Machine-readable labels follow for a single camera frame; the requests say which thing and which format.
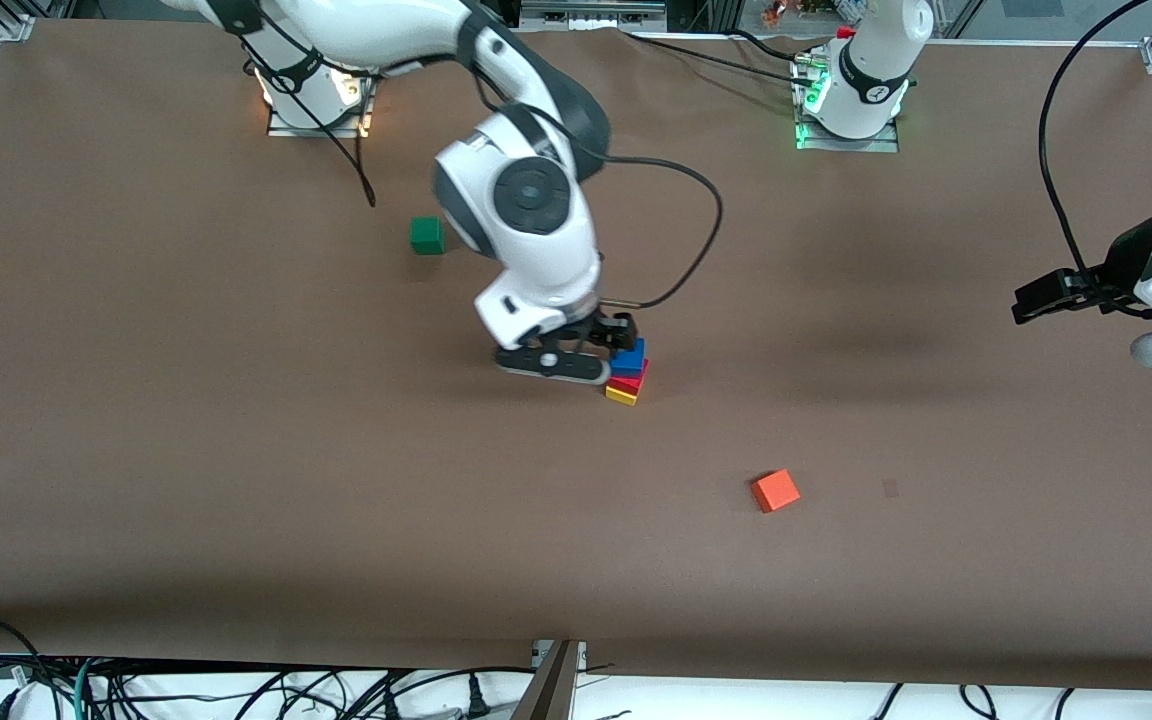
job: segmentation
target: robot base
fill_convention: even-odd
[[[790,63],[790,76],[806,78],[812,82],[824,82],[823,74],[829,67],[829,55],[826,46],[813,47],[806,53],[799,53]],[[896,152],[900,143],[896,137],[896,120],[887,120],[873,137],[863,141],[850,141],[838,137],[824,129],[820,120],[808,113],[805,105],[814,88],[794,86],[794,138],[798,150],[836,150],[842,152]]]
[[[371,129],[371,109],[376,105],[376,82],[362,79],[358,88],[364,100],[329,127],[332,135],[339,138],[367,137]],[[270,106],[270,119],[266,120],[265,132],[270,137],[323,137],[320,129],[288,124],[282,115],[274,111],[273,106]]]
[[[794,141],[798,150],[836,150],[841,152],[897,152],[896,123],[888,120],[877,136],[864,141],[848,141],[824,129],[820,120],[812,118],[799,103],[794,104]]]

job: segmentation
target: blue block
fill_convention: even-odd
[[[649,343],[639,338],[634,343],[634,350],[622,350],[612,357],[613,377],[643,374],[643,363],[649,358]]]

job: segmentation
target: power cord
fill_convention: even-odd
[[[336,679],[338,682],[339,682],[339,680],[340,680],[340,670],[328,670],[328,673],[324,674],[320,679],[314,680],[314,682],[312,682],[312,683],[310,683],[310,684],[308,684],[308,685],[305,685],[305,687],[303,687],[301,689],[288,688],[288,689],[291,689],[291,696],[283,697],[283,706],[281,708],[279,708],[279,711],[278,711],[279,720],[283,720],[285,717],[287,717],[288,712],[291,712],[291,707],[296,706],[296,703],[297,702],[302,702],[302,700],[309,700],[309,702],[313,702],[313,703],[320,703],[321,705],[325,705],[325,706],[331,707],[332,710],[335,710],[338,712],[338,717],[340,714],[342,714],[342,712],[344,712],[343,707],[339,707],[333,702],[326,702],[324,698],[321,698],[319,696],[314,696],[314,694],[310,694],[310,691],[312,691],[312,689],[319,687],[320,684],[323,684],[325,682],[328,682],[329,679]],[[340,702],[342,702],[342,703],[346,702],[346,698],[344,698],[343,694],[342,694],[342,696],[340,696]]]
[[[410,694],[411,691],[415,691],[416,688],[423,688],[423,687],[425,687],[425,685],[427,685],[430,683],[439,682],[439,680],[460,679],[460,676],[462,676],[462,675],[482,675],[482,674],[486,674],[486,673],[529,673],[529,674],[535,674],[535,670],[532,670],[531,667],[511,667],[511,666],[468,667],[468,669],[464,669],[464,670],[449,670],[449,673],[442,673],[442,674],[433,675],[433,676],[430,676],[430,679],[416,680],[415,683],[411,683],[410,685],[406,685],[406,687],[399,688],[397,691],[396,691],[396,689],[393,689],[392,684],[388,684],[387,685],[388,687],[388,692],[385,694],[385,697],[381,698],[379,702],[377,702],[376,705],[372,705],[366,711],[362,712],[362,714],[359,717],[362,717],[362,719],[366,720],[367,717],[374,715],[376,712],[379,712],[385,706],[385,703],[394,702],[399,696],[403,696],[403,694]],[[344,719],[342,719],[342,720],[349,720],[349,717],[344,717]]]
[[[470,710],[468,710],[465,717],[468,717],[468,720],[477,720],[479,717],[488,715],[490,712],[492,712],[492,706],[483,699],[483,688],[479,688],[479,675],[470,673]]]
[[[639,37],[637,35],[631,35],[631,33],[626,33],[626,35],[628,37],[634,38],[637,41],[643,41],[643,44],[646,44],[646,45],[654,45],[657,47],[662,47],[662,50],[670,50],[670,51],[673,51],[673,53],[679,53],[679,54],[682,54],[682,55],[690,55],[692,58],[698,58],[700,60],[708,61],[710,63],[727,65],[728,68],[735,68],[737,70],[745,70],[745,73],[752,73],[752,74],[755,74],[755,76],[763,76],[763,77],[770,77],[770,78],[773,78],[773,79],[780,79],[780,81],[785,81],[785,82],[791,83],[791,85],[802,85],[804,88],[812,85],[812,81],[809,81],[809,78],[790,77],[790,76],[786,76],[786,74],[773,73],[771,70],[764,70],[764,69],[760,69],[760,68],[755,68],[755,67],[751,67],[751,65],[734,63],[732,60],[723,60],[722,58],[717,58],[717,56],[713,56],[713,55],[705,55],[704,53],[696,53],[695,50],[687,50],[685,47],[679,47],[677,45],[669,45],[667,41],[654,40],[654,38],[650,38],[650,37]]]
[[[753,44],[755,47],[758,47],[758,50],[761,50],[763,53],[765,53],[765,54],[772,55],[773,58],[775,58],[778,60],[785,60],[785,61],[787,61],[787,63],[791,63],[794,61],[794,55],[790,55],[790,54],[787,54],[787,53],[781,53],[780,50],[774,50],[774,47],[772,47],[771,45],[765,44],[765,41],[759,40],[758,37],[755,37],[755,33],[746,32],[746,31],[744,31],[744,29],[741,29],[738,26],[737,28],[733,28],[733,29],[728,29],[728,31],[723,32],[723,35],[730,35],[730,36],[735,36],[735,37],[744,37],[745,40],[751,41],[751,44]]]
[[[479,73],[476,71],[473,74],[473,81],[475,85],[477,86],[477,91],[479,91],[479,100],[483,103],[484,106],[486,106],[486,109],[492,109],[493,113],[498,113],[500,111],[499,106],[494,105],[491,100],[488,100],[486,92],[484,92],[483,90],[484,82],[488,83],[488,85],[492,85],[488,78],[484,78]],[[694,179],[694,181],[704,185],[705,190],[708,190],[710,195],[713,195],[714,197],[713,227],[710,227],[708,237],[705,238],[704,245],[700,245],[700,251],[696,255],[696,258],[691,260],[691,264],[687,266],[687,270],[684,270],[684,273],[682,273],[681,278],[677,279],[677,282],[673,283],[673,286],[669,287],[668,290],[660,293],[660,295],[654,297],[653,300],[644,300],[644,301],[604,300],[602,304],[607,306],[626,306],[626,309],[630,310],[646,310],[650,306],[657,306],[662,304],[665,301],[670,300],[670,297],[673,297],[675,293],[681,290],[682,286],[685,286],[687,281],[691,279],[691,274],[694,274],[696,270],[700,267],[700,264],[705,260],[705,256],[708,255],[708,250],[712,249],[712,247],[714,245],[714,240],[717,240],[718,237],[719,229],[722,229],[723,227],[723,196],[721,192],[718,191],[718,187],[714,185],[713,182],[710,182],[710,179],[703,176],[703,174],[700,174],[699,172],[696,172],[695,169],[687,167],[687,165],[683,165],[682,162],[675,162],[673,160],[664,160],[660,158],[636,158],[636,156],[604,154],[602,152],[596,151],[584,145],[584,143],[582,143],[579,138],[576,137],[575,132],[571,132],[570,129],[567,129],[566,126],[563,126],[561,122],[558,122],[558,120],[553,118],[553,115],[547,113],[547,111],[535,108],[535,106],[525,104],[521,104],[521,106],[522,108],[529,111],[529,113],[531,113],[532,115],[536,115],[537,118],[545,120],[545,122],[550,123],[550,126],[556,128],[558,131],[562,132],[563,136],[566,136],[567,139],[570,141],[575,147],[579,149],[582,152],[588,152],[596,159],[602,160],[604,162],[613,162],[621,165],[652,165],[652,167],[675,170],[676,173],[682,173],[685,174],[685,176]]]
[[[397,703],[394,702],[394,685],[385,685],[385,720],[403,720],[401,712],[397,712]]]
[[[247,712],[256,705],[256,702],[260,699],[263,694],[267,694],[275,684],[282,683],[288,675],[291,674],[283,670],[283,673],[274,675],[273,679],[265,680],[265,682],[262,683],[262,687],[256,688],[256,692],[252,692],[251,696],[247,697],[247,702],[243,702],[243,706],[238,707],[238,713],[234,715],[234,720],[242,720],[243,715],[247,715]]]
[[[346,149],[344,143],[340,142],[340,138],[334,135],[334,132],[332,131],[332,129],[329,129],[328,127],[326,127],[323,123],[323,120],[320,120],[314,114],[313,111],[311,111],[311,109],[308,108],[308,106],[305,105],[305,103],[303,103],[300,99],[300,97],[296,96],[296,92],[291,91],[291,88],[288,88],[287,79],[283,76],[280,76],[280,74],[278,74],[278,71],[275,71],[274,68],[271,68],[270,63],[266,63],[265,58],[262,58],[262,54],[257,53],[257,51],[256,51],[255,47],[252,47],[251,45],[248,45],[247,40],[242,40],[242,38],[238,38],[238,41],[241,41],[241,44],[243,46],[243,50],[247,51],[247,54],[251,55],[252,60],[256,60],[256,63],[260,67],[262,70],[265,71],[265,76],[270,78],[270,82],[276,83],[278,91],[282,92],[282,94],[287,94],[288,97],[290,97],[296,103],[296,105],[298,106],[298,108],[301,108],[303,111],[303,113],[305,113],[308,115],[308,118],[310,118],[311,120],[314,121],[314,126],[317,126],[317,128],[319,128],[319,132],[323,132],[323,135],[328,136],[329,138],[332,138],[332,142],[334,143],[335,146],[338,146],[338,150],[340,151],[340,154],[344,156],[344,159],[349,161],[349,167],[353,167],[353,169],[358,174],[358,182],[362,183],[362,192],[364,195],[366,195],[366,197],[367,197],[367,205],[371,205],[372,209],[374,209],[376,207],[376,190],[372,190],[371,181],[369,181],[367,174],[364,172],[364,169],[362,169],[362,141],[361,141],[361,137],[355,136],[355,149],[358,152],[358,156],[356,158],[356,156],[349,154],[349,151]]]
[[[1074,230],[1070,228],[1069,217],[1064,213],[1064,205],[1061,204],[1060,197],[1056,196],[1056,184],[1052,182],[1051,167],[1047,165],[1047,118],[1051,114],[1052,100],[1056,97],[1056,88],[1060,86],[1060,81],[1064,77],[1066,70],[1069,70],[1070,65],[1074,63],[1074,59],[1081,53],[1081,51],[1083,51],[1083,47],[1087,45],[1093,37],[1097,37],[1102,29],[1109,26],[1114,20],[1123,17],[1123,15],[1147,2],[1149,0],[1129,0],[1128,3],[1120,6],[1119,9],[1106,15],[1101,22],[1096,23],[1092,29],[1089,29],[1089,31],[1074,44],[1069,54],[1064,55],[1064,60],[1062,60],[1060,67],[1056,68],[1055,76],[1052,76],[1051,85],[1047,86],[1047,97],[1046,99],[1043,99],[1043,113],[1038,115],[1038,172],[1043,174],[1043,185],[1047,188],[1048,200],[1051,200],[1052,209],[1056,211],[1056,220],[1060,220],[1060,229],[1061,233],[1064,234],[1064,242],[1069,247],[1070,256],[1074,258],[1074,265],[1078,268],[1078,274],[1079,278],[1083,279],[1083,283],[1093,293],[1098,304],[1109,306],[1112,310],[1117,310],[1123,314],[1131,314],[1134,318],[1152,319],[1152,313],[1149,311],[1137,310],[1134,309],[1134,306],[1124,306],[1123,304],[1120,304],[1120,302],[1116,302],[1108,296],[1100,285],[1094,282],[1091,272],[1087,272],[1087,264],[1083,260],[1083,252],[1078,248],[1078,241],[1074,240]]]
[[[986,705],[990,708],[988,711],[984,710],[983,707],[978,707],[972,702],[972,698],[968,697],[969,687],[980,689],[980,694],[983,694],[984,696],[984,702],[986,702]],[[993,696],[992,694],[990,694],[988,688],[984,685],[958,685],[958,697],[963,698],[963,705],[967,705],[969,710],[972,710],[972,712],[975,712],[975,714],[984,717],[984,719],[986,720],[998,720],[998,710],[995,706],[993,706]]]
[[[12,637],[15,638],[17,643],[22,644],[24,650],[29,653],[29,660],[32,661],[33,667],[38,670],[38,676],[40,676],[38,682],[41,682],[51,689],[52,706],[55,707],[56,720],[60,720],[60,696],[68,697],[68,694],[59,687],[59,683],[61,682],[60,677],[52,673],[51,667],[46,665],[46,662],[41,659],[41,655],[38,655],[38,649],[33,646],[32,642],[29,642],[28,637],[24,637],[23,632],[1,620],[0,630],[12,635]]]
[[[8,696],[0,700],[0,720],[8,720],[12,717],[12,706],[15,705],[15,698],[20,694],[20,688],[14,689],[14,691],[8,692]]]
[[[1066,688],[1061,691],[1060,698],[1056,699],[1056,714],[1052,717],[1052,720],[1064,719],[1064,704],[1069,702],[1069,696],[1074,694],[1074,688]]]
[[[873,717],[873,720],[886,720],[887,712],[892,708],[892,703],[896,702],[896,696],[900,694],[900,689],[904,688],[905,683],[896,683],[892,685],[892,689],[887,691],[887,700],[882,702],[882,706],[878,708],[878,715]]]
[[[289,45],[296,47],[296,50],[300,50],[301,53],[305,53],[308,58],[317,55],[317,61],[319,61],[319,65],[325,65],[325,67],[332,68],[333,70],[335,70],[335,73],[347,74],[347,76],[349,77],[372,77],[371,73],[369,73],[367,70],[356,70],[353,68],[346,68],[343,65],[335,65],[333,63],[332,60],[324,58],[324,55],[319,53],[319,51],[311,50],[310,47],[302,45],[301,41],[291,37],[291,33],[285,31],[285,29],[279,26],[279,24],[274,22],[274,18],[270,17],[270,14],[266,13],[265,9],[260,7],[260,3],[256,3],[256,12],[259,13],[262,20],[265,20],[265,23],[268,24],[268,26],[273,28],[274,32],[276,32],[279,36],[282,36],[283,40],[288,41]]]
[[[411,670],[389,670],[389,673],[385,673],[379,680],[372,683],[366,691],[362,692],[357,700],[346,707],[344,712],[340,714],[338,720],[353,720],[354,717],[357,717],[362,712],[362,708],[366,707],[367,703],[373,700],[376,696],[379,696],[379,694],[384,691],[385,687],[397,683],[399,680],[406,679],[407,675],[411,674]]]

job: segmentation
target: yellow block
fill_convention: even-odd
[[[639,396],[630,395],[630,393],[617,391],[614,387],[604,387],[602,394],[605,396],[612,397],[612,400],[614,401],[623,402],[623,404],[627,404],[629,407],[635,406],[636,402],[639,401]]]

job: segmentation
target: orange block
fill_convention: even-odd
[[[802,497],[799,488],[794,484],[794,478],[790,477],[790,471],[785,469],[776,470],[765,478],[755,480],[755,485],[751,488],[755,492],[755,500],[758,501],[758,506],[763,508],[763,511],[780,510],[781,507],[786,507]]]

